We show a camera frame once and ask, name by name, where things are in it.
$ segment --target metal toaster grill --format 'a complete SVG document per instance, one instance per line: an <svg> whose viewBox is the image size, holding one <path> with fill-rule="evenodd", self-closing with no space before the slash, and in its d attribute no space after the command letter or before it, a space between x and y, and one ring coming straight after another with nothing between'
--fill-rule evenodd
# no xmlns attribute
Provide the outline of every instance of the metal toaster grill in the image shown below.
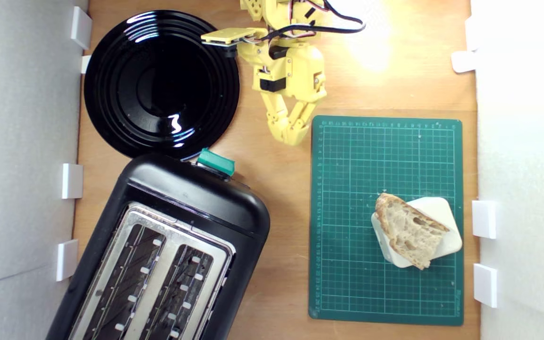
<svg viewBox="0 0 544 340"><path fill-rule="evenodd" d="M130 204L71 339L198 339L235 253L223 239Z"/></svg>

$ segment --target bread slice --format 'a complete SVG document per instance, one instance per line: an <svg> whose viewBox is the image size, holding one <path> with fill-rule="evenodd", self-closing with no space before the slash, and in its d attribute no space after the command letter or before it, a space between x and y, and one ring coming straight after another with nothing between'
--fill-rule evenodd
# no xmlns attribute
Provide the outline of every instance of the bread slice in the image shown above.
<svg viewBox="0 0 544 340"><path fill-rule="evenodd" d="M375 215L391 248L421 270L429 267L442 237L449 232L444 224L386 193L377 199Z"/></svg>

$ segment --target robotic arm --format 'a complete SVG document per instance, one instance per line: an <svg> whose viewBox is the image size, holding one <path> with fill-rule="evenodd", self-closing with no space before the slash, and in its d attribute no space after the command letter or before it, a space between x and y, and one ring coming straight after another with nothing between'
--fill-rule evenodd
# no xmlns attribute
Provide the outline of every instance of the robotic arm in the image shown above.
<svg viewBox="0 0 544 340"><path fill-rule="evenodd" d="M261 93L272 136L298 145L308 133L313 111L326 97L323 56L311 41L319 39L320 32L360 32L365 24L341 15L328 0L240 0L240 8L254 21L263 19L267 28L225 28L201 39L208 45L236 49L253 67L253 90ZM361 27L325 26L328 12ZM290 113L284 97L297 100Z"/></svg>

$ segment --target black toaster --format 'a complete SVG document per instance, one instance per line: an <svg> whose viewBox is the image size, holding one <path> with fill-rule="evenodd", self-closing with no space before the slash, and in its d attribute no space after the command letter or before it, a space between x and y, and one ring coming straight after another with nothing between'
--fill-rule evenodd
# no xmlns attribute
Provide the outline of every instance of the black toaster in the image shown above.
<svg viewBox="0 0 544 340"><path fill-rule="evenodd" d="M263 202L209 163L136 157L47 338L224 339L269 228Z"/></svg>

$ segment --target cutting mat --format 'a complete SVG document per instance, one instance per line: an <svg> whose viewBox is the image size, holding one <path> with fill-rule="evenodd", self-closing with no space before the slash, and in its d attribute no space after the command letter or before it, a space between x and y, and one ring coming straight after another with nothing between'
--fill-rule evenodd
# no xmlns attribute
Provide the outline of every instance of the cutting mat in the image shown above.
<svg viewBox="0 0 544 340"><path fill-rule="evenodd" d="M309 314L463 324L463 250L425 271L387 262L371 225L380 192L447 199L463 235L458 120L317 116L312 135Z"/></svg>

